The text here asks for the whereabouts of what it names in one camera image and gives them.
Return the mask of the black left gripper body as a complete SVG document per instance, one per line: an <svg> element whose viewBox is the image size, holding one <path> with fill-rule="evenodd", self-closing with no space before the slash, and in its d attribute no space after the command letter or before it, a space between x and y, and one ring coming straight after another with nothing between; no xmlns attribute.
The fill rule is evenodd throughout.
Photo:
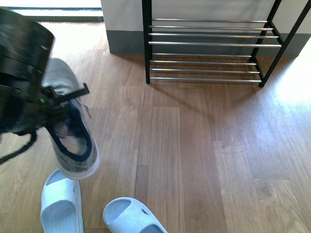
<svg viewBox="0 0 311 233"><path fill-rule="evenodd" d="M0 10L0 132L24 135L65 120L68 109L42 79L54 35L41 24Z"/></svg>

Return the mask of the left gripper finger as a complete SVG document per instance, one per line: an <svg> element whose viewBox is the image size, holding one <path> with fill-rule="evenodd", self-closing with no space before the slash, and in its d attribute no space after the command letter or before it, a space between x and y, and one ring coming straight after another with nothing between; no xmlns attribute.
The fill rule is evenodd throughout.
<svg viewBox="0 0 311 233"><path fill-rule="evenodd" d="M74 92L71 92L69 94L66 94L64 96L58 96L57 98L54 99L54 104L61 104L64 103L66 101L69 101L71 99L75 99L78 98L80 96L84 96L89 94L89 89L86 83L83 83L83 88L76 90Z"/></svg>

